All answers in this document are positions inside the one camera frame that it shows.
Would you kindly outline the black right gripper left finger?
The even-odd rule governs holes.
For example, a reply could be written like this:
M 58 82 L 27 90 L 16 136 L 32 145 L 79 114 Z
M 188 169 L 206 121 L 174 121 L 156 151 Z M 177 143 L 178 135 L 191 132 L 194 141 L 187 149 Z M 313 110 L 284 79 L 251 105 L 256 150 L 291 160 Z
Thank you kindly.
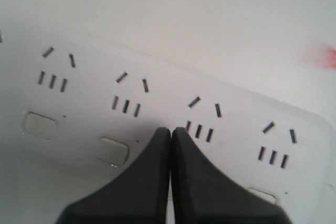
M 171 132 L 156 129 L 138 158 L 117 178 L 67 206 L 57 223 L 165 223 Z

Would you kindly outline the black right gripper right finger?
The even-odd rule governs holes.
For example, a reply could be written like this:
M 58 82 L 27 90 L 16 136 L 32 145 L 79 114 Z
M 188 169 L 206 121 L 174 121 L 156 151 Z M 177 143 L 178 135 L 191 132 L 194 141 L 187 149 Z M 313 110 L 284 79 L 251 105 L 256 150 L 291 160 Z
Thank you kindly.
M 176 223 L 288 223 L 287 214 L 229 179 L 182 127 L 173 131 L 171 181 Z

